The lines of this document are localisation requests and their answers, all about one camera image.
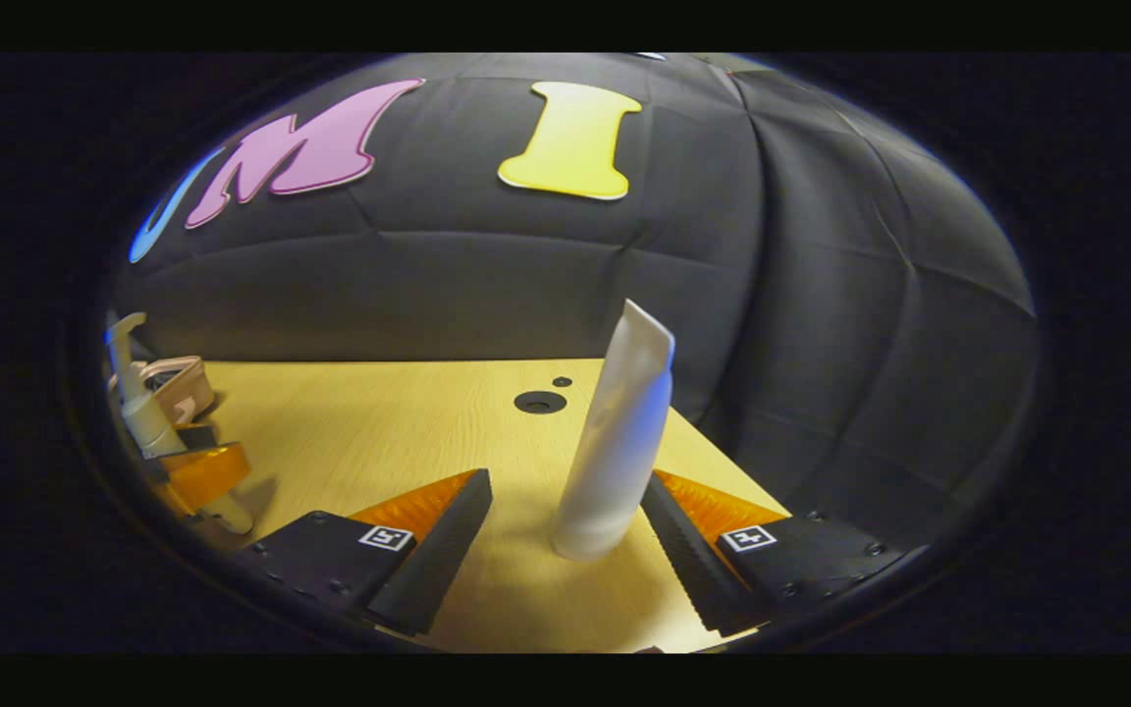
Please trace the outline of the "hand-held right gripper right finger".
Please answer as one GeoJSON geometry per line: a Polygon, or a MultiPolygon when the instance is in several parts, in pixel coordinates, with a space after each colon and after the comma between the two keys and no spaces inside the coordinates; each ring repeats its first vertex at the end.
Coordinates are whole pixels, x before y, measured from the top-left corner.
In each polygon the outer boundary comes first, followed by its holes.
{"type": "Polygon", "coordinates": [[[642,510],[708,630],[732,636],[812,615],[907,549],[821,511],[789,516],[655,471],[642,510]]]}

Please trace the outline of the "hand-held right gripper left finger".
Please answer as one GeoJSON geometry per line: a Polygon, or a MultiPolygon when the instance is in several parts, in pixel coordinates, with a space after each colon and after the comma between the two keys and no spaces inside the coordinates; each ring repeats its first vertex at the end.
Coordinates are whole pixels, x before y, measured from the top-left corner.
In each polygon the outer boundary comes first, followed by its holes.
{"type": "Polygon", "coordinates": [[[302,515],[235,563],[346,621],[426,633],[491,501],[489,471],[463,471],[347,517],[302,515]]]}

